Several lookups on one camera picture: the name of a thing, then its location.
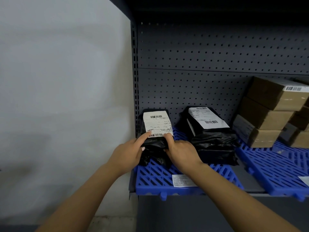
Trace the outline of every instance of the stack of cardboard boxes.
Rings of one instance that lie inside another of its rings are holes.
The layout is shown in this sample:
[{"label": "stack of cardboard boxes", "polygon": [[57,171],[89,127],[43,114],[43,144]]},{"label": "stack of cardboard boxes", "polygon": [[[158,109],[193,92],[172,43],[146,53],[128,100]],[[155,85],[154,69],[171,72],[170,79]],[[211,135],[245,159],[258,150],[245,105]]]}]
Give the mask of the stack of cardboard boxes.
[{"label": "stack of cardboard boxes", "polygon": [[[305,79],[295,81],[309,85],[309,81]],[[280,133],[279,139],[290,147],[309,148],[309,99],[294,113]]]},{"label": "stack of cardboard boxes", "polygon": [[308,97],[307,85],[285,79],[254,77],[241,101],[233,129],[250,147],[272,147],[294,112],[302,109]]}]

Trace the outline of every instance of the hand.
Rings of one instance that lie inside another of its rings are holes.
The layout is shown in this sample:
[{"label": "hand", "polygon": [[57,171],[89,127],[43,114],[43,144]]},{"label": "hand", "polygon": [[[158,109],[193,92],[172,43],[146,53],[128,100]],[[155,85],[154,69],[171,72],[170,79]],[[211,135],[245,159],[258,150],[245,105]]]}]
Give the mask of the hand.
[{"label": "hand", "polygon": [[195,147],[187,141],[174,141],[170,133],[164,134],[168,142],[165,150],[173,164],[183,173],[188,175],[193,169],[203,164]]},{"label": "hand", "polygon": [[116,147],[106,164],[112,166],[118,172],[119,176],[131,171],[138,165],[141,159],[141,153],[145,150],[145,147],[141,148],[141,145],[150,134],[151,131],[144,133],[138,139],[134,138],[124,144],[120,144]]}]

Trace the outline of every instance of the person's left hand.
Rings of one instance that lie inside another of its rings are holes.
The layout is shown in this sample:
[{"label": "person's left hand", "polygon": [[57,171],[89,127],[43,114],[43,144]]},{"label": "person's left hand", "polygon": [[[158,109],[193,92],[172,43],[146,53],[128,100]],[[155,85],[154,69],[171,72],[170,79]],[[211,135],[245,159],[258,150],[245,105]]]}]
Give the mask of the person's left hand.
[{"label": "person's left hand", "polygon": [[111,165],[119,175],[131,171],[138,165],[141,159],[141,153],[145,147],[141,147],[144,141],[149,137],[151,131],[144,133],[138,139],[134,138],[124,144],[120,144],[114,150],[107,164]]}]

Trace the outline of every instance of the blue plastic grid mat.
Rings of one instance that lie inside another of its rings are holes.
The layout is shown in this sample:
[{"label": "blue plastic grid mat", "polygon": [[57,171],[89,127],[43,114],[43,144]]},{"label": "blue plastic grid mat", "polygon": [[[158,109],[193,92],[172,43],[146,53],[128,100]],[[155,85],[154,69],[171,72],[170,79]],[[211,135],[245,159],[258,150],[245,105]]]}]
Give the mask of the blue plastic grid mat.
[{"label": "blue plastic grid mat", "polygon": [[[175,140],[187,140],[184,133],[179,132],[175,128],[173,128],[173,132]],[[243,189],[242,184],[229,165],[211,164],[210,167],[227,180]],[[154,160],[150,160],[150,163],[146,167],[138,166],[136,177],[136,194],[160,195],[160,198],[165,201],[168,195],[201,195],[204,193],[199,187],[174,187],[172,180],[173,174],[182,173],[174,165],[167,170]]]},{"label": "blue plastic grid mat", "polygon": [[299,162],[300,156],[305,155],[301,150],[280,142],[276,142],[272,148],[249,148],[241,141],[236,152],[247,165],[248,172],[270,195],[294,196],[303,201],[305,195],[309,194],[309,187],[298,178],[308,175],[307,169],[304,171],[304,168],[295,164],[296,159]]}]

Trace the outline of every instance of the white label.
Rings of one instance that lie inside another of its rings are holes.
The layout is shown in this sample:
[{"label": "white label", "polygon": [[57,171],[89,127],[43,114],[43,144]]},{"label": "white label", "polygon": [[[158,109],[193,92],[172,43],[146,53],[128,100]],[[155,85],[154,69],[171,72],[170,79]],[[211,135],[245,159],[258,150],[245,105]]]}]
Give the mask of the white label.
[{"label": "white label", "polygon": [[203,129],[229,128],[226,122],[220,119],[208,107],[191,107],[189,114],[203,127]]},{"label": "white label", "polygon": [[186,175],[172,175],[174,187],[196,187],[195,183]]},{"label": "white label", "polygon": [[146,132],[151,131],[150,138],[163,137],[164,134],[173,134],[172,124],[166,111],[145,112],[143,120]]},{"label": "white label", "polygon": [[280,137],[285,140],[285,141],[289,141],[291,136],[293,135],[293,133],[295,133],[295,131],[297,130],[297,127],[295,127],[294,125],[287,123],[283,130],[280,133]]},{"label": "white label", "polygon": [[307,186],[309,186],[309,176],[307,177],[299,177]]},{"label": "white label", "polygon": [[309,86],[295,81],[280,78],[263,78],[263,79],[275,82],[276,84],[279,85],[283,85],[284,86],[284,88],[282,89],[283,91],[306,92],[306,93],[309,92]]},{"label": "white label", "polygon": [[191,128],[191,131],[192,131],[192,133],[193,133],[193,136],[195,136],[194,129],[193,129],[193,127],[192,127],[192,125],[191,125],[191,123],[190,123],[190,121],[189,121],[188,119],[187,119],[187,122],[188,122],[189,127]]},{"label": "white label", "polygon": [[255,127],[241,115],[236,116],[233,123],[233,129],[244,142],[248,141],[254,128]]}]

